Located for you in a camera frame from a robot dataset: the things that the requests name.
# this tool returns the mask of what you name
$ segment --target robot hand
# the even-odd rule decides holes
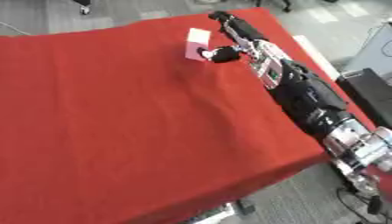
[[[208,15],[209,18],[220,22],[220,31],[224,32],[236,44],[242,45],[244,42],[255,41],[258,39],[267,40],[257,29],[247,21],[240,19],[225,11],[216,11]]]
[[[208,51],[207,49],[200,47],[197,51],[201,57],[215,63],[229,62],[240,58],[240,52],[238,49],[231,45],[221,46],[213,49],[212,51]]]

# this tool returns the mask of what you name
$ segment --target robotic arm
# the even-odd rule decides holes
[[[365,127],[347,111],[347,103],[332,87],[306,66],[292,60],[246,21],[216,11],[209,15],[220,31],[236,45],[198,53],[216,63],[238,60],[246,54],[255,75],[289,117],[315,137],[332,162],[363,193],[377,195],[376,178],[366,173],[369,165],[392,170],[392,131]]]

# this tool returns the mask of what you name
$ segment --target black wire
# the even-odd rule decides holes
[[[390,43],[392,43],[392,39],[390,41],[387,41],[387,43],[385,43],[382,48],[381,48],[381,53],[385,56],[385,57],[389,57],[392,58],[392,54],[388,54],[387,52],[385,52],[385,47],[387,47],[387,45],[389,45]]]
[[[336,189],[336,197],[338,198],[338,200],[340,201],[340,203],[345,206],[346,209],[348,209],[350,212],[354,213],[356,216],[358,216],[361,220],[369,223],[369,224],[376,224],[374,222],[371,222],[370,220],[368,220],[367,218],[365,218],[363,215],[361,215],[360,213],[358,213],[357,211],[355,211],[353,208],[351,208],[348,204],[346,204],[343,199],[340,196],[340,192],[345,191],[345,189],[343,188],[338,188]]]
[[[359,201],[361,201],[362,203],[368,205],[370,199],[360,196],[358,194],[349,192],[347,189],[345,188],[338,188],[336,189],[336,196],[338,198],[338,200],[340,201],[340,203],[347,208],[350,212],[354,213],[355,215],[357,215],[361,220],[365,221],[368,224],[381,224],[378,222],[372,222],[370,220],[368,220],[367,218],[365,218],[363,215],[361,215],[360,213],[358,213],[357,211],[355,211],[353,208],[351,208],[348,204],[346,204],[343,199],[341,198],[340,192],[345,192],[345,193],[349,193],[350,195],[354,196],[355,198],[357,198]],[[392,220],[392,218],[389,217],[389,211],[387,211],[387,213],[380,213],[380,215],[382,215],[385,218],[385,223],[388,224],[389,220]]]

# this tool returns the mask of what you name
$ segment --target cable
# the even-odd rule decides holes
[[[345,189],[343,188],[338,188],[336,189],[336,197],[338,198],[338,200],[340,201],[340,203],[346,208],[348,209],[350,212],[354,213],[356,216],[358,216],[361,220],[365,221],[366,223],[369,224],[376,224],[373,223],[371,221],[369,221],[367,218],[365,218],[363,215],[361,215],[360,213],[358,213],[357,211],[355,211],[353,208],[351,208],[348,204],[346,204],[343,199],[340,196],[340,192],[345,191]]]
[[[387,43],[385,43],[385,44],[382,46],[382,48],[381,48],[381,53],[382,53],[385,57],[392,58],[392,54],[389,54],[389,53],[385,52],[385,47],[387,47],[387,45],[389,45],[390,43],[392,43],[392,39],[391,39],[390,41],[387,41]]]
[[[19,34],[23,34],[23,35],[27,35],[27,36],[30,36],[30,35],[31,35],[31,34],[28,33],[28,32],[21,31],[21,30],[19,30],[17,27],[15,27],[15,26],[13,26],[13,25],[10,25],[10,24],[6,24],[6,23],[4,23],[4,22],[0,22],[0,25],[3,25],[3,26],[5,26],[5,27],[8,27],[8,28],[12,29],[14,32],[18,32]]]
[[[361,215],[360,213],[358,213],[357,211],[355,211],[353,208],[351,208],[348,204],[346,204],[343,199],[341,198],[340,193],[341,192],[345,192],[345,193],[349,193],[350,195],[354,196],[356,199],[358,199],[359,201],[361,201],[362,203],[368,205],[370,199],[360,196],[358,194],[349,192],[347,189],[345,188],[338,188],[336,189],[336,196],[339,200],[339,202],[346,208],[348,209],[350,212],[354,213],[356,216],[358,216],[361,220],[365,221],[367,224],[381,224],[381,223],[377,223],[377,222],[372,222],[370,220],[368,220],[367,218],[365,218],[363,215]],[[382,215],[385,218],[385,223],[388,224],[389,221],[392,221],[392,218],[389,217],[389,211],[387,211],[386,213],[380,213],[380,215]]]

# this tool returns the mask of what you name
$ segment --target desk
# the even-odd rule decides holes
[[[233,13],[326,78],[266,10]],[[0,38],[2,223],[172,224],[327,160],[245,59],[185,59],[190,27],[231,44],[207,15]]]

